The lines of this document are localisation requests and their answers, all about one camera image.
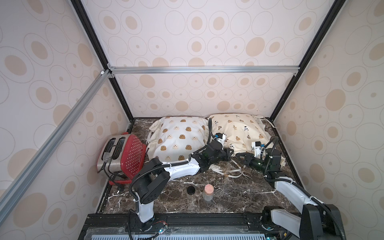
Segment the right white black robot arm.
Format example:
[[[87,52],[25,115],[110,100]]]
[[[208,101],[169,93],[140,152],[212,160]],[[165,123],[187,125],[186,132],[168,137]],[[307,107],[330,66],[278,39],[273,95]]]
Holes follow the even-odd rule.
[[[281,207],[266,206],[261,224],[267,231],[282,227],[300,240],[345,240],[340,210],[308,193],[281,170],[282,154],[272,142],[254,142],[251,153],[237,153],[246,167],[263,174],[264,180],[284,195],[299,211],[295,215]]]

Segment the cream pillow bear panda print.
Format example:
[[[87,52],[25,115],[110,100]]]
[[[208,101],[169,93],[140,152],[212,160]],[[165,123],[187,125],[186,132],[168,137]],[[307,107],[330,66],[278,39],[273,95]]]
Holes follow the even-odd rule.
[[[252,143],[267,144],[271,135],[265,130],[261,115],[250,114],[215,114],[211,115],[213,134],[226,136],[225,148],[234,150],[234,154],[254,153]]]

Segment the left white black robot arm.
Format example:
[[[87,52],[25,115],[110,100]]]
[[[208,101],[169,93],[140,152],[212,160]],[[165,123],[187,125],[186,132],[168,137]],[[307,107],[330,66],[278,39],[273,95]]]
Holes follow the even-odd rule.
[[[145,224],[153,221],[154,201],[169,181],[198,175],[206,172],[211,165],[230,161],[234,150],[225,148],[224,142],[224,135],[216,134],[213,140],[189,154],[185,160],[164,163],[159,158],[150,160],[129,185],[129,192],[135,202],[135,213],[140,222]]]

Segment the white pillow brown bear print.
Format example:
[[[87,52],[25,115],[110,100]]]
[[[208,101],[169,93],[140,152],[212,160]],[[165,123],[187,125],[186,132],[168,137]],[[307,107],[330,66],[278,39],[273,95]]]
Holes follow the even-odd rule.
[[[186,160],[208,140],[208,120],[200,117],[163,117],[151,127],[148,158],[162,162]]]

